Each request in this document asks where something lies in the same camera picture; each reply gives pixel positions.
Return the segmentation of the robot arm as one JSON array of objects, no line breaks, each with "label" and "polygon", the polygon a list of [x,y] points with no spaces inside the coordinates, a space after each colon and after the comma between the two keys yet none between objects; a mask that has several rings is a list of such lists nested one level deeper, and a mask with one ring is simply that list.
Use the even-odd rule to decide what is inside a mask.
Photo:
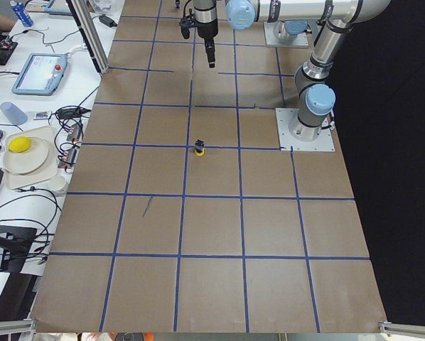
[{"label": "robot arm", "polygon": [[[308,10],[306,1],[227,1],[226,14],[229,25],[236,31],[249,28],[253,23],[273,23],[275,37],[288,40],[303,33],[307,27]],[[180,21],[181,33],[189,38],[190,29],[195,28],[204,40],[208,67],[215,67],[214,38],[218,33],[217,2],[194,1],[189,13]]]},{"label": "robot arm", "polygon": [[333,59],[353,25],[369,21],[389,6],[388,1],[227,1],[227,21],[244,30],[254,22],[302,21],[324,23],[310,58],[295,73],[300,97],[298,114],[288,124],[300,141],[317,139],[324,119],[335,104],[335,93],[324,84]]}]

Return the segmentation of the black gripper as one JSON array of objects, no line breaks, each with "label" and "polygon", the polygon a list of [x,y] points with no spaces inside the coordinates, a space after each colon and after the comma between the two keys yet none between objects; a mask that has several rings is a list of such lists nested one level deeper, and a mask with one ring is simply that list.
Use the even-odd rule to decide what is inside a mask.
[{"label": "black gripper", "polygon": [[204,39],[208,57],[208,67],[213,68],[213,53],[215,52],[214,37],[218,34],[217,21],[209,23],[197,22],[198,35]]}]

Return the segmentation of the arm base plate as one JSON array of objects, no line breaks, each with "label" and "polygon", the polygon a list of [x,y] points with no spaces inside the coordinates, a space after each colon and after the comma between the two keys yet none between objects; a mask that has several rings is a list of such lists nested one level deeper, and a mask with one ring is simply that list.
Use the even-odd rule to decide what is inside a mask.
[{"label": "arm base plate", "polygon": [[266,45],[272,47],[307,48],[308,21],[277,21],[264,24]]},{"label": "arm base plate", "polygon": [[282,151],[334,152],[335,147],[328,120],[316,128],[304,126],[298,120],[298,109],[276,108],[279,145]]}]

